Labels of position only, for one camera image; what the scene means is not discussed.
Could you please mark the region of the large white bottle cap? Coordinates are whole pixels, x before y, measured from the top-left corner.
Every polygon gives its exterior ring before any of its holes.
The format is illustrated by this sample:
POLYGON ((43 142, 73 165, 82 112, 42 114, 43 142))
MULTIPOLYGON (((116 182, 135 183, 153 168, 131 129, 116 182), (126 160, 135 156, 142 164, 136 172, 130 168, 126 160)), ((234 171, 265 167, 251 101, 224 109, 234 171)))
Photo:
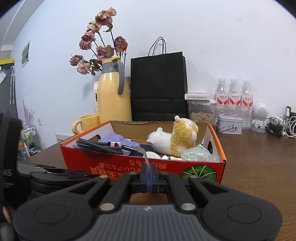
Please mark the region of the large white bottle cap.
POLYGON ((147 151, 146 154, 149 159, 161 159, 161 156, 155 152, 147 151))

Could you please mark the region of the thin translucent strip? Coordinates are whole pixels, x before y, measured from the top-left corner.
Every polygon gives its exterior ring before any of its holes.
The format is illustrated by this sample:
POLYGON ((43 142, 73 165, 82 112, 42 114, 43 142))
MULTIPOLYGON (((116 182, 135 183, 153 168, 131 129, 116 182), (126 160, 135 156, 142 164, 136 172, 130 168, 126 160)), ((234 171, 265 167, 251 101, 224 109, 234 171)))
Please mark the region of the thin translucent strip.
POLYGON ((148 160, 147 153, 146 153, 145 149, 140 148, 140 149, 139 149, 139 152, 141 152, 141 153, 143 154, 143 157, 144 157, 144 159, 145 159, 145 163, 146 163, 147 166, 149 167, 149 160, 148 160))

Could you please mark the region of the purple drawstring pouch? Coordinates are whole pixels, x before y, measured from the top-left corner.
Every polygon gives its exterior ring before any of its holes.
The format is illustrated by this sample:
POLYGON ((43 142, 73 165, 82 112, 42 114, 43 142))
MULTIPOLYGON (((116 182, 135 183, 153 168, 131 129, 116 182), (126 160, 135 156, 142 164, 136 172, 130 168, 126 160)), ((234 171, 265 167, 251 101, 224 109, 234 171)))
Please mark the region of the purple drawstring pouch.
POLYGON ((108 143, 108 142, 117 142, 121 143, 124 146, 131 147, 133 149, 136 149, 140 146, 139 143, 131 141, 130 139, 124 138, 121 135, 118 135, 116 133, 109 133, 105 137, 98 140, 98 142, 108 143))

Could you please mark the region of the iridescent plastic wrapped item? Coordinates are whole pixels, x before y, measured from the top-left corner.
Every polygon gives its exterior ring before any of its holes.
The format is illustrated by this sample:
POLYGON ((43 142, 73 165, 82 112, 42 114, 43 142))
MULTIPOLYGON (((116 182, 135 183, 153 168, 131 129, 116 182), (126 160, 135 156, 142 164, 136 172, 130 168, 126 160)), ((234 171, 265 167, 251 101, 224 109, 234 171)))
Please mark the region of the iridescent plastic wrapped item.
POLYGON ((182 160, 193 162, 214 162, 214 155, 201 144, 182 152, 181 158, 182 160))

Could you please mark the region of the white yellow plush alpaca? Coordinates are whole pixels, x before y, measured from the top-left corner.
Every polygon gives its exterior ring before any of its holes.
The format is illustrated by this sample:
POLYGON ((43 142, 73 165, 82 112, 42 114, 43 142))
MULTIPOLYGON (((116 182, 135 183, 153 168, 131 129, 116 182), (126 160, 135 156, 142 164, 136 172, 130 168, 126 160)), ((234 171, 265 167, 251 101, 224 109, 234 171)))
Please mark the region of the white yellow plush alpaca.
POLYGON ((198 131, 195 122, 176 115, 172 133, 164 132, 158 127, 148 135, 146 143, 158 153, 181 158, 184 151, 196 146, 198 131))

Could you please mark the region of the yellow thermos jug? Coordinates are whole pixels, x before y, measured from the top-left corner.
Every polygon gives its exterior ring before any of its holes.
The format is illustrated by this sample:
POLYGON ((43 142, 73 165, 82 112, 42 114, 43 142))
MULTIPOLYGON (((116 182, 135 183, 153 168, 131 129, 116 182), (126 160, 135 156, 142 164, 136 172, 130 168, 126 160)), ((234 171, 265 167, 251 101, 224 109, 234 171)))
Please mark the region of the yellow thermos jug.
POLYGON ((130 88, 120 57, 102 59, 102 72, 97 87, 100 122, 132 121, 130 88))

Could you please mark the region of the clear food container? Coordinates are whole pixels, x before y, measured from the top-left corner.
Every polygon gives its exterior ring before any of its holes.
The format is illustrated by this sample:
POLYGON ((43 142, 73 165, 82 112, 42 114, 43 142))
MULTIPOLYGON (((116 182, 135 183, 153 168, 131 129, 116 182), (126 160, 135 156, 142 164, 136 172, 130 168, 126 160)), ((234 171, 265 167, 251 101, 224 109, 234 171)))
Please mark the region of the clear food container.
POLYGON ((185 100, 188 103, 189 118, 195 123, 210 123, 214 121, 216 101, 206 92, 187 92, 185 100))

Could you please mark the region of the yellow ceramic mug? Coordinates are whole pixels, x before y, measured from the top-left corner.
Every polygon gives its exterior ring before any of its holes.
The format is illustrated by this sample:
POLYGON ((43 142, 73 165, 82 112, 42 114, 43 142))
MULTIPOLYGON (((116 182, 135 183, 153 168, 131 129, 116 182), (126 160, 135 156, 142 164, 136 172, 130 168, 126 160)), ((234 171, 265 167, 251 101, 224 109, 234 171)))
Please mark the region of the yellow ceramic mug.
POLYGON ((80 133, 85 132, 98 125, 100 125, 99 114, 96 113, 84 115, 72 124, 72 132, 75 135, 79 135, 80 133))

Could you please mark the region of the black paper bag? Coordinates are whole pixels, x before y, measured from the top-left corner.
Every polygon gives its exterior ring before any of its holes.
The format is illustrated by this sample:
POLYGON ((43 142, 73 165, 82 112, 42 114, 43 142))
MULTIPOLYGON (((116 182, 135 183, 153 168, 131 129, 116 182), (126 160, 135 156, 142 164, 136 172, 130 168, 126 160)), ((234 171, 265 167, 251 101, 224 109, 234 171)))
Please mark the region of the black paper bag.
POLYGON ((158 37, 144 57, 130 62, 130 93, 133 121, 173 121, 188 117, 186 59, 182 52, 166 53, 158 37))

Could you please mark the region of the left water bottle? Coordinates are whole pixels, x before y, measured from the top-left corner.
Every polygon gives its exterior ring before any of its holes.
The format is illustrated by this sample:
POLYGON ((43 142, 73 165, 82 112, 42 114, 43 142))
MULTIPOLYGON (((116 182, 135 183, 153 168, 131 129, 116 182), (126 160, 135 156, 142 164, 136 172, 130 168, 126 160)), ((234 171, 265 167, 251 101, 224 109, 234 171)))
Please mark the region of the left water bottle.
POLYGON ((217 124, 218 115, 225 115, 228 107, 228 88, 225 78, 218 78, 218 84, 215 89, 216 106, 214 109, 214 125, 217 124))

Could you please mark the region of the water bottle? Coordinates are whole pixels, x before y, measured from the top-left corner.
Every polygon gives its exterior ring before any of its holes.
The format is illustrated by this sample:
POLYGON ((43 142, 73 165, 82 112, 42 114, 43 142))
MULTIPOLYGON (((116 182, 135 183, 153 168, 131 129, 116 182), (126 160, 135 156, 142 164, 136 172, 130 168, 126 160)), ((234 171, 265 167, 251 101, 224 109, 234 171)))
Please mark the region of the water bottle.
POLYGON ((233 117, 239 117, 240 105, 241 95, 237 79, 231 79, 228 89, 229 115, 233 117))
POLYGON ((243 129, 248 130, 251 127, 252 111, 253 111, 253 91, 250 81, 244 80, 241 91, 241 110, 243 118, 243 129))
POLYGON ((214 109, 214 125, 217 124, 218 115, 225 115, 228 107, 228 88, 225 78, 218 78, 218 84, 215 89, 216 106, 214 109))

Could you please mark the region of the middle water bottle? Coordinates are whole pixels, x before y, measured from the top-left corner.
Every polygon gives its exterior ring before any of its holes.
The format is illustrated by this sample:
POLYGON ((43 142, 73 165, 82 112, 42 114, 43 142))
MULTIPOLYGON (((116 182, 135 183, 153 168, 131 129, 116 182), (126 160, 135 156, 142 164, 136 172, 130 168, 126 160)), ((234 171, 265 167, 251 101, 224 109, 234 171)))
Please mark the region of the middle water bottle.
POLYGON ((241 95, 237 79, 231 79, 228 89, 229 115, 233 117, 239 117, 240 105, 241 95))

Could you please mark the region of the right water bottle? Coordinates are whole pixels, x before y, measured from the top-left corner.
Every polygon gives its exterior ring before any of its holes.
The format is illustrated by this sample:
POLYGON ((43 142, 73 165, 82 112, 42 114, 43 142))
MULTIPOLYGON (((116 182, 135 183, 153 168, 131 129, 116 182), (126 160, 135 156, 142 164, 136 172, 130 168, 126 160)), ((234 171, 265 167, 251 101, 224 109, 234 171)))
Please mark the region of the right water bottle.
POLYGON ((253 91, 250 81, 244 80, 241 91, 241 110, 243 118, 243 129, 248 130, 251 127, 252 111, 253 111, 253 91))

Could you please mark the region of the white round robot toy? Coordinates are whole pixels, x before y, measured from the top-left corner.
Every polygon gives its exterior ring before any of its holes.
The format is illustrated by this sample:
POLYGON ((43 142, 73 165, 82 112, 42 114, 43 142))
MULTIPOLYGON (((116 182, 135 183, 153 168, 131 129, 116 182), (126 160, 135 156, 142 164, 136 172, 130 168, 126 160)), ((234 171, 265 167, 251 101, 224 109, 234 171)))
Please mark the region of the white round robot toy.
POLYGON ((261 102, 254 105, 253 115, 255 119, 252 121, 251 130, 257 133, 266 133, 265 119, 267 118, 269 111, 267 106, 261 102))

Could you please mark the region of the dried pink rose bouquet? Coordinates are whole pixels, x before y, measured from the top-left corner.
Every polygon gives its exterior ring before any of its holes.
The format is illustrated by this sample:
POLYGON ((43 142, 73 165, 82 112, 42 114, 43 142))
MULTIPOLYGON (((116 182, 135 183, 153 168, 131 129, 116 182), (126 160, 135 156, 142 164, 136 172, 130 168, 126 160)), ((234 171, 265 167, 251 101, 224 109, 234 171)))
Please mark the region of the dried pink rose bouquet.
POLYGON ((72 55, 69 63, 76 67, 76 71, 82 75, 95 74, 102 71, 102 61, 107 58, 119 57, 126 63, 126 55, 128 43, 122 36, 114 37, 113 17, 117 12, 114 8, 103 9, 95 17, 93 21, 88 23, 85 33, 79 41, 79 49, 83 51, 90 50, 93 55, 87 60, 83 55, 72 55), (106 44, 101 34, 101 28, 106 27, 104 33, 111 34, 111 44, 106 44))

